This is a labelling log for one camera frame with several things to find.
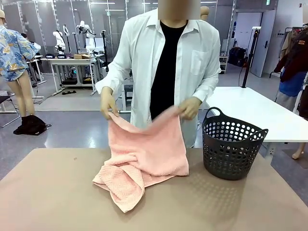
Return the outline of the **person's right hand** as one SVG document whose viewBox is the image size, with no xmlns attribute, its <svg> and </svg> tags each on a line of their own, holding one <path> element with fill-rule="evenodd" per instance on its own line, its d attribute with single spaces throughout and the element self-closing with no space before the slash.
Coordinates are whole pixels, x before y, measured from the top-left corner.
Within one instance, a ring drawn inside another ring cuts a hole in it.
<svg viewBox="0 0 308 231">
<path fill-rule="evenodd" d="M 113 90 L 110 87 L 103 87 L 101 91 L 101 113 L 106 120 L 111 119 L 109 112 L 119 116 L 116 101 L 112 96 Z"/>
</svg>

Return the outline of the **person's left hand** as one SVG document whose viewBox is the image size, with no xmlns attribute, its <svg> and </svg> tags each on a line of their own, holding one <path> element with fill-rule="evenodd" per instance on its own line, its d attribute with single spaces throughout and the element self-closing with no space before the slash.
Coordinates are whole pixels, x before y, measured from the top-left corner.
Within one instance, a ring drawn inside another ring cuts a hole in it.
<svg viewBox="0 0 308 231">
<path fill-rule="evenodd" d="M 184 120 L 193 120 L 197 116 L 201 104 L 202 102 L 196 97 L 190 97 L 184 100 L 178 106 L 180 118 Z"/>
</svg>

